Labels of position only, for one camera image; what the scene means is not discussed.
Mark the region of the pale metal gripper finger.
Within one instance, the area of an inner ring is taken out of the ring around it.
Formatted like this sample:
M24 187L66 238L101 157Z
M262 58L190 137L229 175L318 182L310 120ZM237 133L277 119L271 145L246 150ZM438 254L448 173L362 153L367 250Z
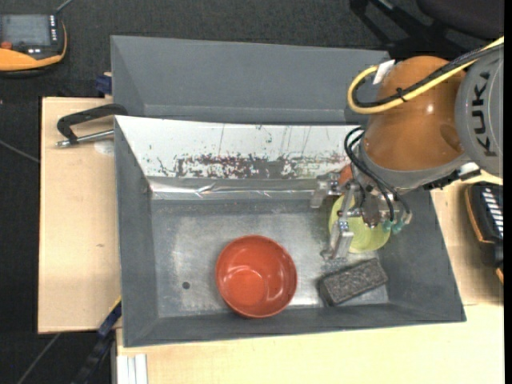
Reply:
M316 188L310 200L311 208L318 209L325 199L342 193L340 177L340 173L327 173L317 177Z
M340 258L345 260L353 240L354 232L346 219L337 219L331 227L329 245L321 252L321 256L327 260Z

